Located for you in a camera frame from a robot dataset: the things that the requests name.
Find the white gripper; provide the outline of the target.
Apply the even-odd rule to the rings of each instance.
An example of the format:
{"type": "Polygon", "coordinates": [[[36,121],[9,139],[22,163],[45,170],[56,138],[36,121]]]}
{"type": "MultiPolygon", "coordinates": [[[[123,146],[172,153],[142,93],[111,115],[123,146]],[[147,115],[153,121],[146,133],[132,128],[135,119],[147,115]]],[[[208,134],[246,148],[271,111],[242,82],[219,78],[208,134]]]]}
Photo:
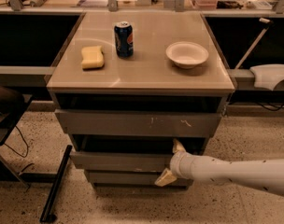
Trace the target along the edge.
{"type": "Polygon", "coordinates": [[[194,156],[176,139],[173,139],[173,153],[170,161],[170,169],[165,168],[162,174],[156,179],[155,185],[164,187],[177,180],[177,178],[192,179],[192,163],[194,156]]]}

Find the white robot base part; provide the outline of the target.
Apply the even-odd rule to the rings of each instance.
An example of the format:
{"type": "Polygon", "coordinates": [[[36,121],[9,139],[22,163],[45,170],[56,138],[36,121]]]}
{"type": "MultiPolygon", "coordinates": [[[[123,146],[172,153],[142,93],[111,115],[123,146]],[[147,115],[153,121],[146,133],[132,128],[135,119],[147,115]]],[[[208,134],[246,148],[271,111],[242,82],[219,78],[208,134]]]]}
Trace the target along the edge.
{"type": "Polygon", "coordinates": [[[252,66],[250,72],[254,75],[254,87],[273,91],[284,81],[284,64],[264,64],[252,66]]]}

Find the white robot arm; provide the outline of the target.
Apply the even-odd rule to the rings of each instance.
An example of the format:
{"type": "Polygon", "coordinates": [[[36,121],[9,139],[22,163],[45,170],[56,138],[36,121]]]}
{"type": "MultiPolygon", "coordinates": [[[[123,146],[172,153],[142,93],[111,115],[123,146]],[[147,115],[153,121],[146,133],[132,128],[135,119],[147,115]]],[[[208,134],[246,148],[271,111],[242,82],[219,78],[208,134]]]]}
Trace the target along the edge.
{"type": "Polygon", "coordinates": [[[204,184],[233,183],[284,197],[284,159],[223,161],[210,156],[193,155],[173,139],[173,156],[155,185],[164,187],[177,179],[204,184]]]}

